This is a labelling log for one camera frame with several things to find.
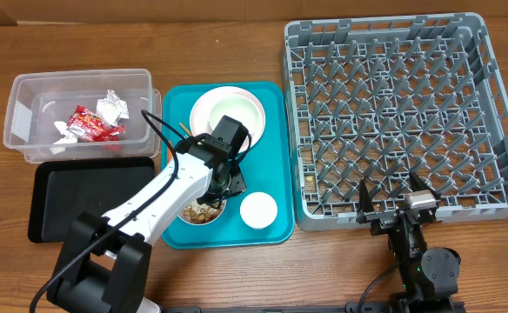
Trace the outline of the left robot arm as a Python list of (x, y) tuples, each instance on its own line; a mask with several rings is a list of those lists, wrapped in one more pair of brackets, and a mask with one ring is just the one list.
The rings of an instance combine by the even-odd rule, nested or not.
[(146, 298), (152, 248), (192, 202), (213, 203), (244, 191), (239, 171), (247, 131), (188, 137), (171, 161), (135, 196), (102, 216), (81, 214), (71, 225), (51, 279), (32, 300), (46, 297), (68, 312), (158, 312)]

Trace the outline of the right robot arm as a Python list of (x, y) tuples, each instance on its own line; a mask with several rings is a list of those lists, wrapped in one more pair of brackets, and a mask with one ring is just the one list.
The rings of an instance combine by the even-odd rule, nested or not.
[[(393, 211), (377, 212), (363, 178), (358, 184), (357, 222), (368, 223), (373, 236), (387, 235), (396, 263), (375, 278), (356, 304), (346, 310), (355, 312), (464, 312), (465, 304), (455, 303), (458, 292), (460, 255), (450, 248), (430, 248), (422, 226), (436, 221), (440, 195), (412, 171), (411, 192)], [(366, 301), (372, 288), (393, 271), (401, 277), (404, 290), (387, 302)]]

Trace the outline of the white green tissue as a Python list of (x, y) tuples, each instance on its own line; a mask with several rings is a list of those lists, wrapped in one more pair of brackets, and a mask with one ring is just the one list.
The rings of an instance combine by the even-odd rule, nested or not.
[(112, 127), (117, 127), (120, 120), (130, 118), (127, 103), (114, 90), (107, 90), (106, 97), (97, 100), (96, 115)]

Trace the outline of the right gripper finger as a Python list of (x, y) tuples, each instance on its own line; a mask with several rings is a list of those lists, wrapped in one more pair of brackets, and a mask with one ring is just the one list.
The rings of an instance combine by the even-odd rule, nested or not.
[(409, 172), (409, 184), (412, 191), (431, 190), (431, 187), (414, 170)]
[(374, 207), (372, 198), (370, 197), (370, 193), (366, 187), (366, 179), (362, 178), (358, 184), (358, 209), (357, 213), (365, 214), (365, 213), (373, 213)]

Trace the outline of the red snack wrapper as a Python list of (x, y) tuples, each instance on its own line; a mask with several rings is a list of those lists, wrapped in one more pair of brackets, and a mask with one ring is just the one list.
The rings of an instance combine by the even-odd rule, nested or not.
[(77, 106), (67, 123), (68, 131), (85, 142), (118, 141), (125, 127), (110, 126), (92, 111)]

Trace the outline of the white napkin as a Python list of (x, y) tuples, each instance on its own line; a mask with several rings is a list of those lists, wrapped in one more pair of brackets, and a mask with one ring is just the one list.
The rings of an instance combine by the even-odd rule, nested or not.
[(56, 155), (56, 154), (59, 154), (59, 153), (64, 152), (66, 150), (65, 147), (57, 147), (58, 144), (77, 143), (78, 138), (74, 133), (72, 133), (69, 130), (69, 127), (66, 122), (55, 121), (54, 125), (57, 128), (57, 130), (59, 131), (59, 133), (62, 135), (61, 139), (54, 142), (54, 147), (50, 148), (50, 152), (53, 155)]

